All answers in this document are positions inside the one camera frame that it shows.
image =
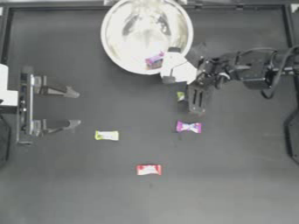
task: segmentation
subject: wrapped candy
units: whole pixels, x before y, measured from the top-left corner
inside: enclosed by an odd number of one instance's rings
[[[119,141],[119,132],[117,131],[97,131],[95,134],[96,140],[111,140]]]
[[[151,67],[153,64],[156,64],[157,62],[160,62],[163,60],[163,58],[164,58],[164,53],[160,52],[153,57],[145,59],[144,62]]]
[[[139,164],[136,166],[136,175],[143,176],[147,174],[163,175],[163,166],[159,164]]]
[[[184,123],[177,121],[176,123],[176,131],[183,132],[183,131],[192,131],[197,134],[201,133],[201,124],[199,122],[195,123]]]

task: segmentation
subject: purple candy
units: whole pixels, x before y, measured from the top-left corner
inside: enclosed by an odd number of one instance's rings
[[[195,123],[184,123],[177,121],[176,123],[176,131],[183,132],[183,131],[192,131],[195,133],[201,133],[201,124],[199,122]]]
[[[145,64],[148,66],[151,66],[156,61],[161,60],[164,58],[164,53],[160,52],[157,55],[155,55],[153,57],[148,58],[144,60]]]

